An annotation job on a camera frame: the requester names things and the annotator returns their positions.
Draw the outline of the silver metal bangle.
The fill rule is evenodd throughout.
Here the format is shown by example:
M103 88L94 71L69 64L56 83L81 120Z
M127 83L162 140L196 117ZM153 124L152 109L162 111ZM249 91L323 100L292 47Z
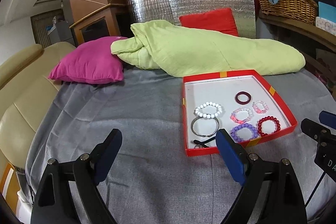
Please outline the silver metal bangle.
M190 129L191 132L198 137L210 138L219 130L220 122L217 117L203 118L196 117L192 120Z

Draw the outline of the light blue box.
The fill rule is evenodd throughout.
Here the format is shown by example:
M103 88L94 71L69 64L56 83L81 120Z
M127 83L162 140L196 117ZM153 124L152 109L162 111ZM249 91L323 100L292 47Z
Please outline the light blue box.
M319 2L318 9L320 18L336 23L336 7L328 5L327 3Z

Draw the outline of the wicker basket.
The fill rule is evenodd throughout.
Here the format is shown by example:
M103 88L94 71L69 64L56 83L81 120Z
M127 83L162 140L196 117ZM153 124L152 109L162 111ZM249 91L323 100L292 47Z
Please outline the wicker basket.
M261 12L314 25L318 5L314 0L278 0L276 4L259 0Z

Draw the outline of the magenta pillow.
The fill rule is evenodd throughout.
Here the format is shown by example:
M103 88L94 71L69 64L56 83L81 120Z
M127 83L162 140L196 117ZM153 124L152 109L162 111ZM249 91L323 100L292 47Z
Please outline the magenta pillow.
M106 36L81 44L52 69L49 79L85 84L108 84L123 80L121 60L112 55L113 42L122 36Z

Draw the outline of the small red pillow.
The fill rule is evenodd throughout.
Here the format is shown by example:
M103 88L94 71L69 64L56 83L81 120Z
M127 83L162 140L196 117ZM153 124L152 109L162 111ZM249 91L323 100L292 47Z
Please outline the small red pillow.
M228 7L179 17L183 27L239 36L232 10Z

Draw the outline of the red gift box lid tray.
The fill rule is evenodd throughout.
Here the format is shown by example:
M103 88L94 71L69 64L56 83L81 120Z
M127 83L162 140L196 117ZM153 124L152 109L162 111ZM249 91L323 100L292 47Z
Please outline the red gift box lid tray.
M195 136L196 117L215 118L243 147L252 147L292 133L294 115L262 76L254 70L187 76L182 84L183 130L187 156L217 153L214 136Z

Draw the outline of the grey bed blanket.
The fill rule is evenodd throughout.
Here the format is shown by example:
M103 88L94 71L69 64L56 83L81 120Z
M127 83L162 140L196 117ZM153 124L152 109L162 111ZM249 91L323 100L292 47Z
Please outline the grey bed blanket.
M182 124L182 79L164 71L130 68L111 85L64 83L41 122L27 156L25 173L35 198L49 158L76 160L104 141L113 128L123 142L98 189L117 223L221 223L240 185L220 155L187 157ZM295 118L318 122L322 110L335 114L335 100L302 69L266 76ZM264 160L288 158L304 199L322 170L316 142L300 131L249 149Z

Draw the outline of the wooden shelf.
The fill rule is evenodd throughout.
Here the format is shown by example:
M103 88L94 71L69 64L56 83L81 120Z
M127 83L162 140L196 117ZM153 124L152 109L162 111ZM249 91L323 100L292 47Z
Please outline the wooden shelf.
M305 68L335 97L335 36L314 25L263 12L258 20L276 39L299 50Z

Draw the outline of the green folded quilt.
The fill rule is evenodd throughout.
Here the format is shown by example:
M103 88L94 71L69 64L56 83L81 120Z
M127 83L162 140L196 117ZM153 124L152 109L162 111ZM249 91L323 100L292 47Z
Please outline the green folded quilt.
M280 75L305 66L302 53L272 39L241 38L166 20L135 23L131 31L132 38L111 44L111 53L139 69L162 69L173 77L247 69Z

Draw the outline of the cream leather sofa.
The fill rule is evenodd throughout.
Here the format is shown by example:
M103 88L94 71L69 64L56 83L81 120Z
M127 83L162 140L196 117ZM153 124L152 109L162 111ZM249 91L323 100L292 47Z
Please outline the cream leather sofa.
M61 83L48 78L75 47L59 42L29 46L1 65L1 152L13 166L24 168L31 142Z

